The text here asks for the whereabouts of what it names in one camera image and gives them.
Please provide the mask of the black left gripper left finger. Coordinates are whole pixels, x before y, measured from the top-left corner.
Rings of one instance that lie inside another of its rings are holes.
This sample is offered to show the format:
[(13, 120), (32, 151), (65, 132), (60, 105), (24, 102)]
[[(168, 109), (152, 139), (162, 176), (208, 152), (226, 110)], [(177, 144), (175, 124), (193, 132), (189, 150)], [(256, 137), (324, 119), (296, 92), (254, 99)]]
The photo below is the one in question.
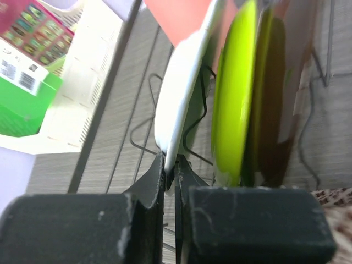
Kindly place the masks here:
[(1, 216), (1, 263), (161, 263), (164, 156), (120, 194), (37, 194)]

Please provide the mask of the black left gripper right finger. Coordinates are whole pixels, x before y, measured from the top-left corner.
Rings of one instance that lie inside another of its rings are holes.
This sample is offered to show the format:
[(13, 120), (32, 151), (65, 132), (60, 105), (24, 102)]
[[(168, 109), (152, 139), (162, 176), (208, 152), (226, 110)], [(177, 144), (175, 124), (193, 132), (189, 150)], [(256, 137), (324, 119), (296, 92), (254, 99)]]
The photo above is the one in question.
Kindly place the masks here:
[(177, 263), (327, 263), (337, 245), (307, 191), (209, 186), (174, 167)]

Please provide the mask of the red floral plate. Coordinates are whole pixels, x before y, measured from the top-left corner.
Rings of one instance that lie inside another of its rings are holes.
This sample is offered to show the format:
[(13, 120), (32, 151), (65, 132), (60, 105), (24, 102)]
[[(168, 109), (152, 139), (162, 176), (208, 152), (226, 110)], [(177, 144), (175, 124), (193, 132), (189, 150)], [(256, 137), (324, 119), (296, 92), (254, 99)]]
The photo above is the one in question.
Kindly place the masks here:
[(278, 136), (283, 107), (285, 26), (273, 7), (261, 13), (255, 58), (250, 125), (243, 163), (243, 185), (254, 186), (255, 173), (272, 184), (278, 174)]

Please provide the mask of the white scalloped plate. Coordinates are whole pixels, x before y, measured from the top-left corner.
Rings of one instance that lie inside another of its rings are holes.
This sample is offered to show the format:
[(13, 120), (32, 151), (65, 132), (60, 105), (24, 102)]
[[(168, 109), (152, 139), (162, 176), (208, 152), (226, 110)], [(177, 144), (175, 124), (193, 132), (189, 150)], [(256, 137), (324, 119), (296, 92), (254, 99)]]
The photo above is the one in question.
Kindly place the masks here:
[(162, 81), (156, 106), (154, 136), (165, 155), (164, 171), (175, 165), (189, 103), (202, 60), (217, 25), (221, 23), (225, 1), (211, 1), (198, 30), (175, 47)]

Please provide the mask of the lime green plate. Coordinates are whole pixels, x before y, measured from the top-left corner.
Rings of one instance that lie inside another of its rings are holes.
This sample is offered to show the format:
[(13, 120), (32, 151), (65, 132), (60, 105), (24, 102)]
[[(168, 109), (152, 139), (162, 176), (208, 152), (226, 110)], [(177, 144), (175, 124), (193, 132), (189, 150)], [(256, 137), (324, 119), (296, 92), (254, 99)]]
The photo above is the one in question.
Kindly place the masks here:
[(211, 154), (215, 179), (221, 186), (240, 183), (254, 78), (257, 19), (257, 1), (246, 1), (228, 30), (218, 61)]

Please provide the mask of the pink plastic cup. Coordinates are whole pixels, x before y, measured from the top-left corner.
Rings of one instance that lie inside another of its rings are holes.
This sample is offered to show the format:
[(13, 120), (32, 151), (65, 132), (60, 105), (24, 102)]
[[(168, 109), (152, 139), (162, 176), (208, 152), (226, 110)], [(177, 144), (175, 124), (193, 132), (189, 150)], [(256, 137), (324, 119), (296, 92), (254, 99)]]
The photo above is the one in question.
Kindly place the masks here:
[[(198, 30), (203, 22), (208, 6), (208, 0), (148, 0), (146, 6), (159, 23), (173, 46)], [(219, 31), (215, 59), (212, 66), (217, 71), (221, 48), (226, 41), (229, 27), (238, 9), (234, 1), (226, 1), (222, 28)]]

